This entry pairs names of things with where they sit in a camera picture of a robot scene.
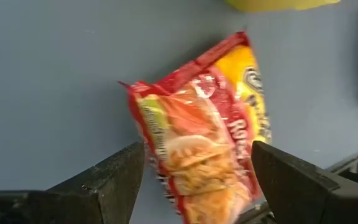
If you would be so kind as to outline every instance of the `crinkled plastic wrapper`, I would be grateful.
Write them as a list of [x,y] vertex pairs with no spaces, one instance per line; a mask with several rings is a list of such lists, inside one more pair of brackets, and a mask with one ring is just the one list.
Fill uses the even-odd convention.
[[281,9],[310,9],[339,0],[226,0],[227,3],[242,11],[270,11]]
[[260,196],[252,141],[271,138],[246,34],[230,36],[157,83],[125,86],[165,196],[184,223],[234,223]]

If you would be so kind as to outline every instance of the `yellow label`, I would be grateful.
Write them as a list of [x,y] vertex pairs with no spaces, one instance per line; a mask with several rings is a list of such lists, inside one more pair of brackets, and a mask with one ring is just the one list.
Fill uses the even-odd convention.
[[269,119],[265,111],[264,92],[258,65],[252,49],[246,46],[237,46],[215,66],[236,89],[236,95],[241,96],[246,113],[249,115],[254,140],[270,142],[271,131]]

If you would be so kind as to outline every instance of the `snack bag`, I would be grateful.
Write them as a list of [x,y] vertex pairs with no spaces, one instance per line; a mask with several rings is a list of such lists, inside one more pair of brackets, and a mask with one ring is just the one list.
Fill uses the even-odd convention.
[[248,49],[238,32],[155,84],[125,85],[165,196],[184,223],[232,224],[260,196],[251,145],[270,136],[257,123],[264,114],[260,89],[240,84],[248,68],[256,71]]
[[309,9],[338,3],[339,0],[226,0],[226,2],[242,11],[268,11],[280,9]]

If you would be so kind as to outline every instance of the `gray table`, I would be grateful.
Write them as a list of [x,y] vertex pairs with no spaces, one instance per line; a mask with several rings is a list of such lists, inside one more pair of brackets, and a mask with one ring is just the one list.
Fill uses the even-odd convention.
[[[135,141],[116,81],[155,81],[245,28],[273,145],[321,167],[357,153],[358,1],[245,15],[223,0],[0,0],[0,189],[47,189]],[[150,170],[131,223],[180,223]]]

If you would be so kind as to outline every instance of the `yellow object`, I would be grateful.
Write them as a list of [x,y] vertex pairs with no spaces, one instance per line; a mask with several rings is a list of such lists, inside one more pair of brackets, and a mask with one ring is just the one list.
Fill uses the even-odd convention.
[[339,0],[226,0],[226,2],[242,11],[269,11],[280,9],[309,9],[338,3]]
[[252,49],[244,45],[234,47],[214,65],[232,83],[236,95],[241,96],[246,113],[252,120],[253,141],[269,143],[272,132],[265,110],[262,80]]

